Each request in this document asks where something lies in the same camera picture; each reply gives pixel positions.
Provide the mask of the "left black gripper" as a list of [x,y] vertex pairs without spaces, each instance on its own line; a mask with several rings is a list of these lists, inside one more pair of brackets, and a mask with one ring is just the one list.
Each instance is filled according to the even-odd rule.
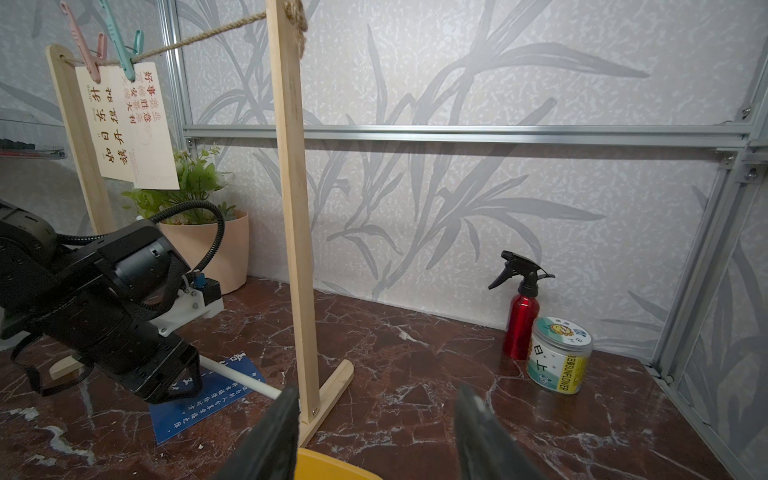
[[149,404],[201,392],[197,349],[152,323],[176,301],[187,269],[155,223],[60,247],[52,267],[59,283],[30,311],[25,346],[50,337],[75,351],[87,372],[99,367]]

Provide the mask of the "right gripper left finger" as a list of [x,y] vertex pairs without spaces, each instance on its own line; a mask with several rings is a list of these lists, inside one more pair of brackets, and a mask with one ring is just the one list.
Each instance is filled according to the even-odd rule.
[[212,479],[293,479],[299,442],[299,390],[288,386]]

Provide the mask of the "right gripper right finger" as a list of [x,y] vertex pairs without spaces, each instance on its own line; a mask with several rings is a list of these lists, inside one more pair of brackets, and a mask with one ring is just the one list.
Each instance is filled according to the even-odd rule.
[[459,387],[454,430],[461,479],[546,479],[467,384]]

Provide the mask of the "blue calligraphy postcard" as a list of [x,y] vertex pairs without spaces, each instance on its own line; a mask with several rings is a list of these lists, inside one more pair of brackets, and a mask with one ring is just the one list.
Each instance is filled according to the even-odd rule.
[[195,398],[149,405],[158,445],[253,393],[250,388],[206,368],[201,368],[201,378],[203,388]]

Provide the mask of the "cream red-text postcard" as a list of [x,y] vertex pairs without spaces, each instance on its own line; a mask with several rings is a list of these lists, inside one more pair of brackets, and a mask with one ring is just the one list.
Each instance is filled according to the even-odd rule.
[[138,63],[134,65],[134,72],[134,81],[123,80],[123,110],[134,186],[149,190],[178,190],[174,152],[156,65],[154,62]]

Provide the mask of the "yellow calligraphy postcard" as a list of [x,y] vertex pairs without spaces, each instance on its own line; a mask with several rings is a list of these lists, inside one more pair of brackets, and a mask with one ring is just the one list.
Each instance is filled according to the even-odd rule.
[[123,71],[117,66],[101,66],[99,82],[85,66],[77,66],[75,74],[101,176],[133,183]]

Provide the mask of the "pink clothespin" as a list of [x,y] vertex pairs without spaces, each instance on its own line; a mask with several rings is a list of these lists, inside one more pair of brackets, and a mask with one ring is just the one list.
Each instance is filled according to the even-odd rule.
[[66,16],[71,35],[75,41],[77,49],[82,57],[84,66],[87,69],[91,79],[99,84],[101,74],[99,71],[99,62],[107,59],[107,38],[104,33],[100,33],[97,39],[96,50],[92,51],[85,41],[83,33],[77,24],[75,15],[66,1],[59,2],[59,8]]

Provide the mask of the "teal clothespin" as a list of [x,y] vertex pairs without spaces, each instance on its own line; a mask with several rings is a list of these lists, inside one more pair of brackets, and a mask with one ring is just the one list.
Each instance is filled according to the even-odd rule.
[[108,35],[114,45],[118,63],[123,70],[125,78],[129,82],[134,82],[136,80],[136,73],[134,70],[134,62],[132,58],[143,52],[145,40],[144,32],[142,30],[136,30],[133,37],[133,46],[127,47],[123,41],[120,29],[116,22],[113,11],[109,5],[109,2],[107,0],[99,0],[99,4],[104,11]]

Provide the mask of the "wooden string rack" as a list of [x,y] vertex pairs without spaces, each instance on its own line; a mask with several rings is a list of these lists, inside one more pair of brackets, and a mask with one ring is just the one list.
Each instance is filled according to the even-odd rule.
[[[305,20],[299,1],[268,1],[265,6],[300,395],[298,442],[306,446],[349,387],[354,366],[343,360],[326,381],[319,377],[300,75],[299,36]],[[112,207],[86,137],[75,70],[80,62],[59,44],[47,46],[46,58],[91,227],[97,234],[111,233],[116,229]]]

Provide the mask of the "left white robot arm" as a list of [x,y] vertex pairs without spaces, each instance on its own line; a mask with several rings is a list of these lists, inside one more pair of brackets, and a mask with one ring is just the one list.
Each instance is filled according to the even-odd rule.
[[[44,219],[1,205],[1,337],[23,334],[11,359],[42,395],[99,369],[149,404],[197,396],[197,349],[153,319],[175,303],[189,271],[159,228],[137,221],[93,240],[68,239]],[[42,337],[69,348],[80,375],[46,387],[23,350]]]

